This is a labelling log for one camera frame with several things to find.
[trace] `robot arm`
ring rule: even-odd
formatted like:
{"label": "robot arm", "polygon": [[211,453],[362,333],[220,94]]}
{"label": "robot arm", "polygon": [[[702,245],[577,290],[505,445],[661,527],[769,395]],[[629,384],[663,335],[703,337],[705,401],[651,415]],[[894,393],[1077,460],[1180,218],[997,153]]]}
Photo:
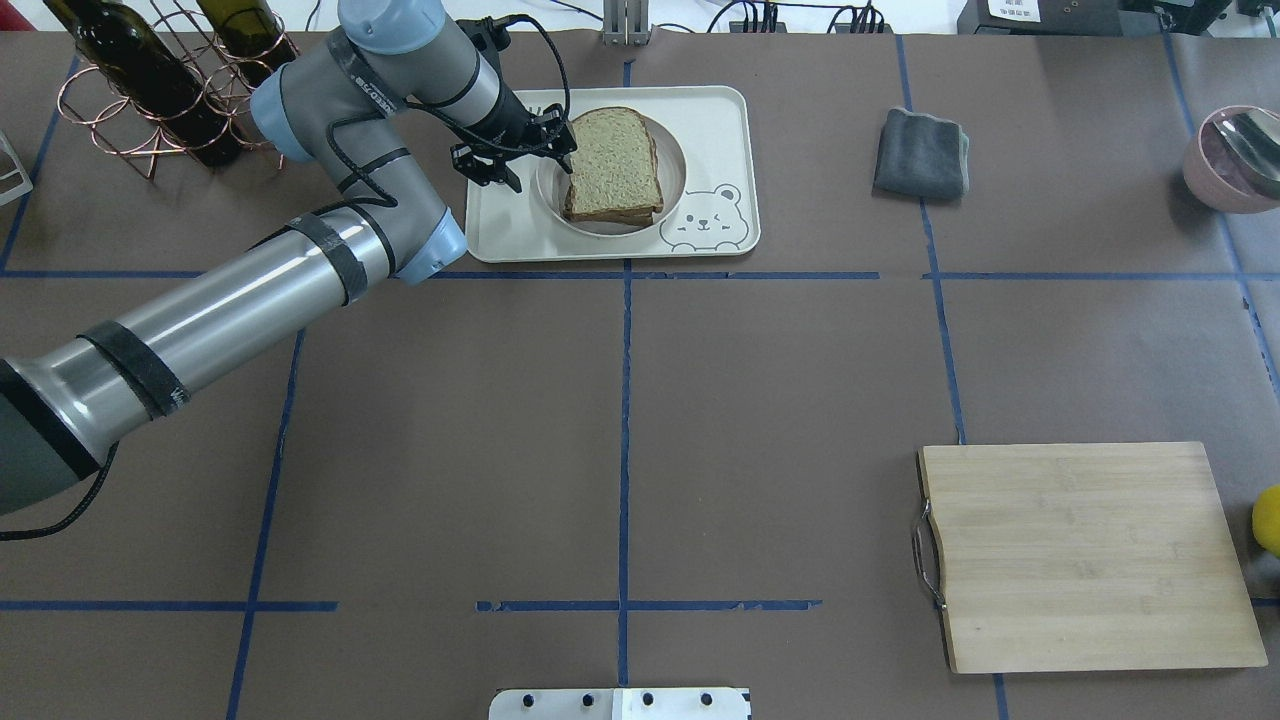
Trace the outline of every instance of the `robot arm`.
{"label": "robot arm", "polygon": [[506,163],[521,155],[568,169],[562,110],[532,117],[481,54],[495,58],[518,18],[463,31],[439,0],[340,0],[338,15],[325,46],[280,68],[251,106],[259,129],[285,156],[319,161],[344,201],[44,357],[0,359],[0,515],[97,473],[127,433],[381,279],[417,283],[466,251],[390,115],[445,122],[465,141],[454,167],[481,184],[513,178]]}

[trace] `metal handle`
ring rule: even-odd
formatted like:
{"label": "metal handle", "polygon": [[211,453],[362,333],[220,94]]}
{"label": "metal handle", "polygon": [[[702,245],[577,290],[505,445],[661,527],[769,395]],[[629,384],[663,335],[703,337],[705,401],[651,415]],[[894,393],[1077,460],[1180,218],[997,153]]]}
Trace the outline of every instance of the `metal handle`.
{"label": "metal handle", "polygon": [[915,557],[915,571],[919,573],[920,582],[924,583],[924,587],[929,588],[931,593],[933,593],[933,602],[937,603],[938,610],[945,612],[947,609],[947,601],[942,597],[942,591],[929,582],[929,574],[924,569],[924,537],[920,533],[920,527],[929,519],[929,514],[932,512],[933,505],[929,502],[929,498],[925,497],[924,507],[920,509],[920,515],[915,519],[915,523],[911,524],[911,556]]}

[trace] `pink bowl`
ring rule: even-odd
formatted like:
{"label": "pink bowl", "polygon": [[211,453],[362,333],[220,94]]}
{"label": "pink bowl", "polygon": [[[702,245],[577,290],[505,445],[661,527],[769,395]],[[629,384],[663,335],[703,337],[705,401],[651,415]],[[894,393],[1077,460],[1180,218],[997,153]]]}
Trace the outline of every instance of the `pink bowl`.
{"label": "pink bowl", "polygon": [[1252,110],[1252,105],[1229,105],[1210,113],[1196,128],[1196,137],[1183,155],[1183,178],[1201,202],[1224,213],[1263,213],[1280,208],[1280,200],[1254,191],[1231,159],[1230,150],[1213,129],[1213,120]]}

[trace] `table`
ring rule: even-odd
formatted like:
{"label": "table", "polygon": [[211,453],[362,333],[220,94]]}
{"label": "table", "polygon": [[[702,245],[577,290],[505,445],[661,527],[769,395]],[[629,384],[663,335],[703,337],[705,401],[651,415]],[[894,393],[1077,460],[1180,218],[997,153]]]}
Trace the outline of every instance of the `table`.
{"label": "table", "polygon": [[[952,675],[909,528],[924,445],[1202,441],[1276,657],[1248,514],[1280,468],[1280,217],[1221,218],[1178,169],[1192,122],[1280,106],[1280,46],[556,42],[577,87],[746,96],[756,250],[463,259],[282,341],[128,437],[73,528],[0,548],[0,717],[484,717],[499,688],[618,684],[749,687],[756,717],[1276,715],[1275,665]],[[8,356],[335,197],[255,158],[147,184],[51,122],[70,61],[0,33],[0,127],[37,181],[0,208]],[[503,63],[554,86],[534,37]],[[870,188],[893,105],[965,127],[963,201]],[[461,215],[448,133],[399,127]]]}

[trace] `light blue joint cap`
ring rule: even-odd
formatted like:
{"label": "light blue joint cap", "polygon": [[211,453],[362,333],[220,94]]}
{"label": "light blue joint cap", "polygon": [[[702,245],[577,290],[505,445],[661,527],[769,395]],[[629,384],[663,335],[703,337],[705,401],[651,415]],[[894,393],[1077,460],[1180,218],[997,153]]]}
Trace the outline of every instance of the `light blue joint cap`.
{"label": "light blue joint cap", "polygon": [[362,49],[401,55],[435,40],[449,15],[440,0],[338,0],[338,22]]}
{"label": "light blue joint cap", "polygon": [[462,258],[466,251],[467,237],[462,234],[462,228],[453,219],[453,213],[445,210],[444,217],[431,231],[431,237],[426,240],[426,245],[401,268],[401,272],[396,273],[396,277],[408,284],[417,284],[443,270],[449,263]]}
{"label": "light blue joint cap", "polygon": [[280,73],[288,63],[280,65],[271,77],[257,86],[248,99],[248,109],[253,114],[253,124],[262,133],[262,137],[271,141],[275,149],[294,163],[310,163],[315,160],[310,152],[302,147],[293,128],[289,127],[289,118],[284,114],[284,96],[280,95]]}

